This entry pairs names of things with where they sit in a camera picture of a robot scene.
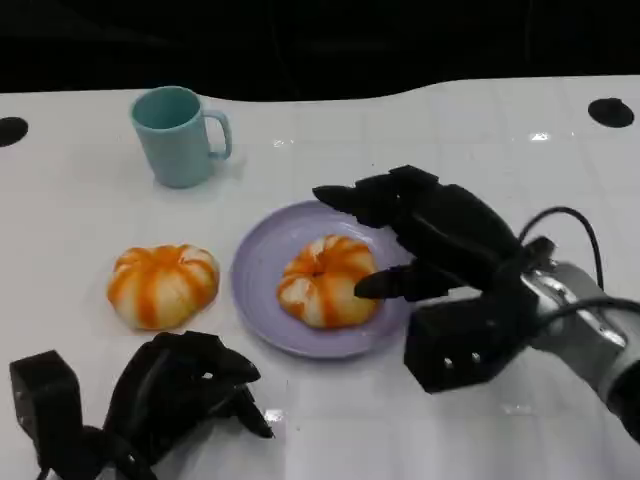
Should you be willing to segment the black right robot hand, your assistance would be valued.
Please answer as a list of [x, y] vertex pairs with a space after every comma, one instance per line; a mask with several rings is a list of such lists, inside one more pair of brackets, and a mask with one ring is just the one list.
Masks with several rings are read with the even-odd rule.
[[359, 298], [416, 302], [464, 286], [486, 292], [503, 264], [522, 250], [507, 223], [477, 196], [411, 165], [312, 192], [362, 225], [390, 228], [413, 257], [358, 281]]

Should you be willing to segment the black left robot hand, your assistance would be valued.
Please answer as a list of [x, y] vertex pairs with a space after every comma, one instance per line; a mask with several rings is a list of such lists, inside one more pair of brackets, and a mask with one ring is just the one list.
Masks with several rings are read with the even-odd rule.
[[235, 417], [254, 435], [274, 436], [249, 385], [257, 367], [212, 334], [160, 333], [144, 343], [113, 390], [103, 429], [150, 465], [212, 418]]

